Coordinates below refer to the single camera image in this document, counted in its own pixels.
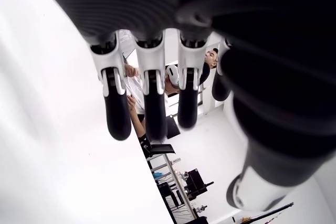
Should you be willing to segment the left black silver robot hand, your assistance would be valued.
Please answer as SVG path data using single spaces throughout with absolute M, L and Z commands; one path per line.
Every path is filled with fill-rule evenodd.
M 108 130 L 120 141 L 131 122 L 118 31 L 135 40 L 153 140 L 166 134 L 165 30 L 178 31 L 178 122 L 185 129 L 196 123 L 207 39 L 212 32 L 226 39 L 213 96 L 233 92 L 248 138 L 243 170 L 227 191 L 231 206 L 267 211 L 335 154 L 335 0 L 55 1 L 90 47 Z

